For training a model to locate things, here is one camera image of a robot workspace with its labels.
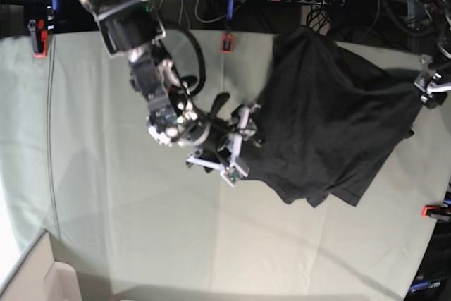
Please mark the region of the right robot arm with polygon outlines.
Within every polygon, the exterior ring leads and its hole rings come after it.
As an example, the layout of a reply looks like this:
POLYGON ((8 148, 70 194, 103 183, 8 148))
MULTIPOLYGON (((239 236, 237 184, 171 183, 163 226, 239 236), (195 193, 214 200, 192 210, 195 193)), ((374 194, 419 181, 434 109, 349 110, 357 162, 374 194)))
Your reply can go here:
POLYGON ((197 76, 181 77, 163 41, 170 23, 147 9, 154 0, 79 0, 93 17, 110 56, 124 56, 130 67, 130 84, 146 101, 148 133, 164 146, 191 147, 188 166, 218 171, 234 183, 249 174, 241 158, 242 143, 257 140, 252 108, 242 106, 228 120, 218 112, 229 100, 216 96, 211 109, 200 109, 194 98, 206 82, 206 64, 199 42, 188 30, 182 34, 194 49, 197 76))

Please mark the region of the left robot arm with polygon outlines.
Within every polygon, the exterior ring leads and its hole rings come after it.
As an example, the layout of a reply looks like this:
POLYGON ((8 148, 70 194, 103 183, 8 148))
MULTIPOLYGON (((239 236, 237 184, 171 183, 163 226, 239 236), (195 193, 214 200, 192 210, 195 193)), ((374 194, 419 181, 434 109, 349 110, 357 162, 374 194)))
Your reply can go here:
POLYGON ((421 103, 434 109, 444 103, 450 93, 450 0, 416 0, 425 6, 430 24, 416 29, 402 21, 390 7, 388 0, 380 0, 395 27, 408 37, 421 39, 434 36, 437 54, 420 58, 422 69, 414 85, 420 94, 421 103))

